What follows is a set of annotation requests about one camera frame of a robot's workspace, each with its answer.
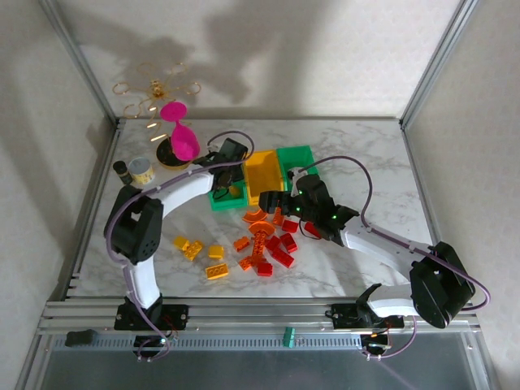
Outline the long orange lego plate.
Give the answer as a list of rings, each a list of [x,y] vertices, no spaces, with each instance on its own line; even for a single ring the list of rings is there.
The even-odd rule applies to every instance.
[[[254,266],[265,262],[264,249],[267,239],[267,234],[264,231],[259,231],[253,237],[253,251],[251,255],[251,262]]]

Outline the green plastic bin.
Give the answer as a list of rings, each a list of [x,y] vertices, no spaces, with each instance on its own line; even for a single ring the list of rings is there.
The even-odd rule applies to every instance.
[[[241,195],[239,197],[232,197],[228,192],[228,188],[218,192],[211,191],[208,194],[210,206],[213,211],[237,209],[248,205],[245,182],[241,180],[234,185],[239,187],[241,190]]]
[[[279,148],[276,153],[284,180],[284,189],[290,191],[292,182],[288,178],[288,171],[294,167],[307,167],[314,163],[314,155],[308,145]]]

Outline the yellow plastic bin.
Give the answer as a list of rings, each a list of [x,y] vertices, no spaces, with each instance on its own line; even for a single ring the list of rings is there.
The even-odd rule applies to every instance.
[[[244,165],[248,203],[257,206],[266,191],[283,191],[284,179],[275,149],[254,152]]]

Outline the pink wine glass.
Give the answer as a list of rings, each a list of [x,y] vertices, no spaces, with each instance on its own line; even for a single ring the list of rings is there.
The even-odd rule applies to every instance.
[[[193,130],[183,123],[188,107],[182,102],[168,102],[161,110],[162,120],[175,126],[170,136],[172,151],[181,161],[194,160],[200,153],[200,144]]]

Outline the white yellow paper cup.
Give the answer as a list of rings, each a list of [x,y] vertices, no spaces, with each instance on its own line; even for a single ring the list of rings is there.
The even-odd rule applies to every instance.
[[[128,171],[133,180],[140,185],[149,184],[155,177],[150,160],[144,157],[134,158],[128,164]]]

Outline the small black bottle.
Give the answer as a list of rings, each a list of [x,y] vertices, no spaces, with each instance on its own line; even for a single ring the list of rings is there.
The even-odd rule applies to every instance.
[[[115,161],[113,163],[112,167],[124,185],[129,185],[133,182],[133,178],[124,161],[121,161],[121,160]]]

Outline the small circuit board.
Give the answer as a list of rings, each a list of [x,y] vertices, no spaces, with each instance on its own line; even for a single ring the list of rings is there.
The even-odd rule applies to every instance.
[[[166,348],[167,339],[161,336],[136,336],[133,351],[142,356],[154,356]]]
[[[392,347],[387,333],[361,335],[361,342],[363,350],[373,355],[383,355]]]

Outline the grey metal panel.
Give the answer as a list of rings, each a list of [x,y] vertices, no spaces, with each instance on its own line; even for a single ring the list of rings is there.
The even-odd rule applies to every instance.
[[[367,361],[354,351],[56,352],[41,390],[489,390],[454,353]]]

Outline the black clamp knob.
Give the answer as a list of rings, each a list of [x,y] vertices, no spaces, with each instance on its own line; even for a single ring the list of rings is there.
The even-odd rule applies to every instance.
[[[98,333],[93,329],[82,331],[70,331],[66,335],[64,345],[68,348],[92,345],[98,337]]]

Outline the aluminium frame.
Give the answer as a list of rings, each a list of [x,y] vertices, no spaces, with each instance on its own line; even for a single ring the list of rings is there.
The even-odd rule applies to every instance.
[[[451,43],[459,36],[459,29],[466,25],[479,0],[446,0],[452,4],[453,16],[433,24],[432,36],[438,40],[433,47],[431,60],[424,72],[416,72],[417,87],[412,89],[409,103],[392,105],[392,113],[401,114],[399,122],[403,134],[407,134],[417,112],[428,95],[438,68],[444,63],[451,50]],[[89,61],[83,55],[77,37],[93,31],[93,24],[87,20],[89,11],[75,4],[59,0],[39,0],[43,11],[70,50],[79,72],[89,86],[98,88],[98,82],[91,72]],[[339,67],[340,73],[348,74],[359,84],[365,77],[358,76],[354,64],[360,58],[351,50],[354,43],[367,41],[370,37],[383,33],[378,22],[370,22],[367,13],[354,0],[337,2],[329,0],[325,10],[318,14],[318,21],[310,27],[311,41],[337,41],[345,60]],[[257,121],[300,121],[309,124],[320,119],[338,118],[341,121],[365,119],[366,114],[356,111],[353,104],[330,97],[322,110],[305,113],[295,106],[287,110],[276,110],[272,106],[261,106],[234,110],[229,107],[203,107],[197,111],[203,119],[218,117]],[[68,332],[93,329],[103,338],[134,339],[136,336],[151,336],[150,331],[117,331],[114,329],[117,314],[117,300],[112,297],[65,297],[64,283],[58,284],[58,296],[47,302],[41,324],[37,327],[28,356],[20,374],[16,390],[37,390],[41,388],[47,370],[47,358],[51,354],[57,336],[66,338]],[[325,316],[333,304],[353,303],[350,297],[197,297],[167,299],[167,304],[184,303],[191,309],[188,331],[194,332],[201,325],[213,340],[215,349],[263,349],[267,337],[280,335],[283,327],[297,327],[307,332],[316,332],[324,326],[333,332],[332,321]]]

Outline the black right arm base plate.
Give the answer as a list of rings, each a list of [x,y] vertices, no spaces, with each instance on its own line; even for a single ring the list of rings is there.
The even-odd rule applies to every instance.
[[[332,321],[337,329],[402,329],[404,319],[399,316],[379,317],[367,304],[342,303],[333,304],[325,312],[325,316]]]

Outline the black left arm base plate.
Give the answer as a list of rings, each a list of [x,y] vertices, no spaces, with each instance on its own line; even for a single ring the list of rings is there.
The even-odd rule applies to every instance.
[[[189,319],[187,305],[155,305],[143,310],[143,313],[161,331],[182,331],[186,328]],[[114,329],[117,331],[151,331],[152,327],[141,317],[131,302],[126,302],[118,307]]]

